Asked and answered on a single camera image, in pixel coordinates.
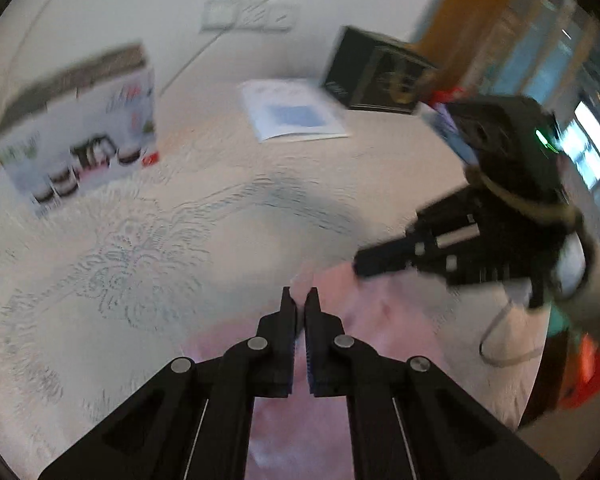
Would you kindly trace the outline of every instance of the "white box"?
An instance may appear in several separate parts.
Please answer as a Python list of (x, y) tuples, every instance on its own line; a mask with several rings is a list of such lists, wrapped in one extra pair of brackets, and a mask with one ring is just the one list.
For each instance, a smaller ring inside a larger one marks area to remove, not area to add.
[(154, 72), (118, 48), (21, 92), (0, 123), (0, 161), (37, 214), (158, 161)]

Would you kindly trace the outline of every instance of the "wall outlet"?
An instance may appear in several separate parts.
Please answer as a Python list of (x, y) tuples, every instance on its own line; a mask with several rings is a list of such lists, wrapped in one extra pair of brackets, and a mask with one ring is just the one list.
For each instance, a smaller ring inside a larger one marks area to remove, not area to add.
[(260, 2), (244, 1), (240, 5), (235, 28), (264, 28), (269, 7)]
[(202, 29), (234, 28), (240, 3), (240, 0), (209, 0), (202, 11)]
[(291, 30), (298, 18), (298, 8), (290, 5), (272, 5), (269, 7), (264, 30)]
[(209, 0), (202, 11), (202, 30), (286, 32), (298, 20), (298, 7), (257, 0)]

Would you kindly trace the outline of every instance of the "green led light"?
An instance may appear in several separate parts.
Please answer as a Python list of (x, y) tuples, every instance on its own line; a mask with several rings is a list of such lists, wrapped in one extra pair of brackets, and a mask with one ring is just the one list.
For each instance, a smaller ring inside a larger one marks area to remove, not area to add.
[(552, 152), (554, 153), (558, 153), (558, 150), (556, 150), (550, 143), (548, 140), (546, 140), (545, 136), (543, 134), (540, 133), (540, 130), (536, 130), (536, 137), (538, 137), (538, 139), (540, 139), (540, 142), (542, 142), (544, 144), (544, 146), (546, 148), (549, 148)]

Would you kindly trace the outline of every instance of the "red object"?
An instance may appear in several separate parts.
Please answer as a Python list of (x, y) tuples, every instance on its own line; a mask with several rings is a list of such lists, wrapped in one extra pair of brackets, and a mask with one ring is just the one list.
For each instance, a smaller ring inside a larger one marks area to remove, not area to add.
[(126, 88), (126, 100), (131, 101), (142, 93), (142, 87), (138, 84), (128, 86)]
[(142, 158), (142, 167), (152, 166), (160, 160), (160, 153), (155, 152)]
[(573, 392), (558, 403), (561, 409), (577, 408), (600, 392), (600, 350), (588, 335), (583, 336), (580, 344), (579, 368)]
[(444, 104), (455, 101), (456, 99), (461, 98), (464, 93), (464, 88), (460, 88), (459, 86), (456, 86), (451, 90), (435, 90), (431, 93), (431, 98), (427, 104), (433, 108), (433, 106), (438, 103)]

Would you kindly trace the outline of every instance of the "booklet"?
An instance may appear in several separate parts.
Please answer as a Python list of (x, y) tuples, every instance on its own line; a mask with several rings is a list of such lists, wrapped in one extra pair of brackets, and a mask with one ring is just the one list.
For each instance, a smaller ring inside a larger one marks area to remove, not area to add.
[(258, 142), (348, 136), (336, 116), (336, 104), (306, 80), (254, 79), (240, 89)]

